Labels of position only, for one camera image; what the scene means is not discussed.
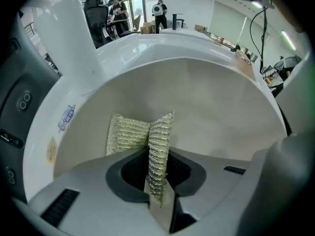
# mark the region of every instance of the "yellow sticker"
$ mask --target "yellow sticker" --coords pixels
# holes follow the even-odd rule
[[[54,165],[55,163],[56,154],[57,154],[57,143],[56,143],[55,138],[52,137],[47,146],[47,154],[46,154],[47,161],[52,165]]]

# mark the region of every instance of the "sticker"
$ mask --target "sticker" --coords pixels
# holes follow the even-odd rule
[[[55,138],[52,137],[47,146],[47,154],[46,154],[47,161],[52,165],[54,165],[55,163],[56,154],[57,154],[57,143],[56,143]]]
[[[74,110],[75,110],[75,105],[73,105],[73,107],[67,106],[67,109],[64,111],[63,116],[61,117],[58,123],[59,132],[65,130],[65,128],[67,127],[68,123],[71,121],[71,118],[74,115]]]

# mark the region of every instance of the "man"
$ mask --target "man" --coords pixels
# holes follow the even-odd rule
[[[158,34],[159,30],[159,25],[162,23],[164,29],[167,28],[167,22],[166,22],[166,13],[167,13],[167,7],[165,4],[163,4],[162,0],[157,1],[157,4],[160,5],[163,9],[163,14],[159,16],[155,16],[155,21],[156,21],[156,34]]]
[[[118,0],[109,0],[109,2],[113,5],[109,11],[110,17],[113,15],[114,21],[127,19],[127,8],[124,2],[118,2]],[[129,30],[127,21],[121,22],[116,25],[117,35],[121,37],[121,34],[125,31]]]

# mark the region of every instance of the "ceiling light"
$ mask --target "ceiling light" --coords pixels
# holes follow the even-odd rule
[[[288,34],[285,31],[281,31],[281,33],[283,34],[283,36],[286,38],[286,40],[289,42],[290,46],[292,47],[293,50],[295,49],[294,44],[292,43],[291,39],[289,38]]]
[[[262,5],[258,2],[252,2],[253,5],[255,5],[257,8],[261,9]]]

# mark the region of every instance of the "black pants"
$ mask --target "black pants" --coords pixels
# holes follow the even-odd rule
[[[126,31],[126,30],[128,30],[128,23],[127,23],[127,22],[123,22],[123,23],[120,23],[120,24],[117,24],[117,25],[116,25],[116,31],[117,31],[118,37],[121,37],[121,34],[122,34],[124,31]]]
[[[162,16],[156,16],[156,34],[158,34],[158,28],[160,23],[162,23],[164,29],[167,28],[167,22],[166,22],[166,16],[162,15]]]

